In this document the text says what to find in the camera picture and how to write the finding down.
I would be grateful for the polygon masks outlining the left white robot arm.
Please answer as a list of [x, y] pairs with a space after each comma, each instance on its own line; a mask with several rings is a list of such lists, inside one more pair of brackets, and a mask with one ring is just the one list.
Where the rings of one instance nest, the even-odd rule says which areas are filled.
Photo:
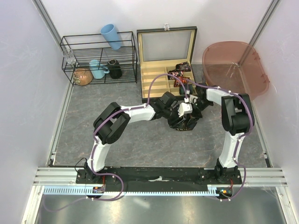
[[160, 98], [148, 99], [147, 103], [138, 106], [120, 106], [112, 102], [94, 121], [94, 145], [84, 165], [86, 178], [91, 183], [99, 183], [102, 180], [101, 170], [105, 166], [107, 153], [128, 124], [159, 118], [168, 119], [172, 128], [182, 123], [184, 116], [192, 112], [192, 105], [189, 98], [185, 98], [179, 105], [175, 104], [176, 101], [176, 97], [167, 91]]

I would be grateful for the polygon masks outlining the dark floral necktie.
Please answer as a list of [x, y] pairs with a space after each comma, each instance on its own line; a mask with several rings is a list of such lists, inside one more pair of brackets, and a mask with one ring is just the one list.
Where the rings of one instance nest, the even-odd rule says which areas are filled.
[[184, 115], [178, 118], [171, 127], [177, 131], [192, 131], [196, 126], [199, 118], [194, 117], [190, 114]]

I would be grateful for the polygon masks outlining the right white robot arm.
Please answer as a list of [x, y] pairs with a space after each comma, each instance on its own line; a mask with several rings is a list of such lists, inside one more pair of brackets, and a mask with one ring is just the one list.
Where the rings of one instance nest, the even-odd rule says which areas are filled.
[[248, 94], [237, 94], [219, 86], [196, 84], [199, 102], [194, 107], [204, 110], [216, 103], [221, 106], [221, 123], [225, 130], [222, 153], [217, 159], [213, 176], [218, 183], [242, 183], [238, 156], [243, 140], [249, 135], [255, 120]]

